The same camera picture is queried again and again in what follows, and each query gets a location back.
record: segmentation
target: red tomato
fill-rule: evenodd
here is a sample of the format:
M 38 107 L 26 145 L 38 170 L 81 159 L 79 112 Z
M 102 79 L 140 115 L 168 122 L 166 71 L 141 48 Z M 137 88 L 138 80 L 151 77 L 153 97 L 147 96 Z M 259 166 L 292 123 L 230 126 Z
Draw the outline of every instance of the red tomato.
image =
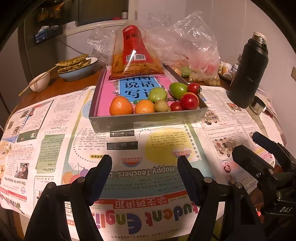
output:
M 178 111 L 178 110 L 183 110 L 180 101 L 175 101 L 173 103 L 171 103 L 170 108 L 172 109 L 172 111 Z
M 187 91 L 198 95 L 201 91 L 201 87 L 198 83 L 190 83 L 188 85 Z
M 194 95 L 186 94 L 181 97 L 180 104 L 184 110 L 195 110 L 199 105 L 199 100 Z

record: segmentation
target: red snack bag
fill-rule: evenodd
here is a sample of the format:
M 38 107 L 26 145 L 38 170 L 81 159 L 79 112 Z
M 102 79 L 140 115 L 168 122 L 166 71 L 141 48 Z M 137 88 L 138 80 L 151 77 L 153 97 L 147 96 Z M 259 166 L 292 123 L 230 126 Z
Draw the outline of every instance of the red snack bag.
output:
M 116 31 L 110 79 L 164 74 L 155 52 L 147 49 L 135 23 L 126 22 Z

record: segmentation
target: chopsticks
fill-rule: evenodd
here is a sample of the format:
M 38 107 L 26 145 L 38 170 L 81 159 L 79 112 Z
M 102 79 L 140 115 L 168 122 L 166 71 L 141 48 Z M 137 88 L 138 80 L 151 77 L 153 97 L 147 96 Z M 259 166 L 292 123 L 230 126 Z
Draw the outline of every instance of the chopsticks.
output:
M 45 75 L 47 75 L 50 71 L 52 71 L 53 69 L 55 69 L 56 67 L 58 67 L 57 65 L 55 65 L 54 67 L 52 67 L 50 70 L 46 71 L 43 75 L 41 75 L 40 77 L 38 77 L 36 80 L 34 80 L 31 84 L 29 84 L 21 93 L 19 93 L 19 96 L 21 96 L 28 88 L 30 88 L 33 84 L 35 84 L 38 80 L 40 80 L 41 78 L 43 78 Z

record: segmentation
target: flatbread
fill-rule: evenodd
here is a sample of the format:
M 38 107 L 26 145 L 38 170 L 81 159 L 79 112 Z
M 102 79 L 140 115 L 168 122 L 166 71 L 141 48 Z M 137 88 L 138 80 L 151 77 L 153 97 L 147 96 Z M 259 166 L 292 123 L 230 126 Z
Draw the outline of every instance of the flatbread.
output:
M 76 64 L 82 62 L 86 57 L 88 57 L 88 54 L 83 54 L 83 55 L 80 55 L 78 57 L 75 57 L 75 58 L 72 58 L 72 59 L 69 59 L 69 60 L 66 60 L 66 61 L 59 62 L 56 65 L 61 66 L 61 67 L 68 67 L 68 66 L 71 66 L 71 65 L 76 65 Z
M 64 73 L 68 73 L 68 72 L 71 72 L 71 71 L 74 71 L 74 70 L 82 69 L 82 68 L 84 68 L 84 67 L 86 67 L 88 65 L 90 65 L 90 61 L 89 60 L 85 60 L 83 62 L 83 64 L 82 65 L 79 65 L 78 67 L 75 67 L 75 68 L 72 68 L 72 69 L 63 70 L 63 71 L 60 71 L 60 69 L 63 69 L 63 68 L 60 68 L 57 72 L 59 74 L 64 74 Z
M 80 66 L 82 66 L 85 62 L 87 62 L 87 60 L 83 59 L 81 62 L 79 62 L 77 64 L 70 65 L 70 66 L 67 66 L 67 67 L 61 67 L 57 72 L 58 73 L 64 73 L 64 72 L 69 71 L 69 70 L 75 70 L 75 69 L 79 68 Z

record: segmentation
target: blue label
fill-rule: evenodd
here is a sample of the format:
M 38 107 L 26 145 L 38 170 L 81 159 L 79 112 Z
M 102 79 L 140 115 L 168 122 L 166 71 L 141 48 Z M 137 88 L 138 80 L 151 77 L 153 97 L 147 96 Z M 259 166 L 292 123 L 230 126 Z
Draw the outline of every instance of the blue label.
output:
M 148 99 L 150 90 L 160 87 L 154 77 L 134 77 L 119 80 L 119 95 L 126 97 L 130 102 Z

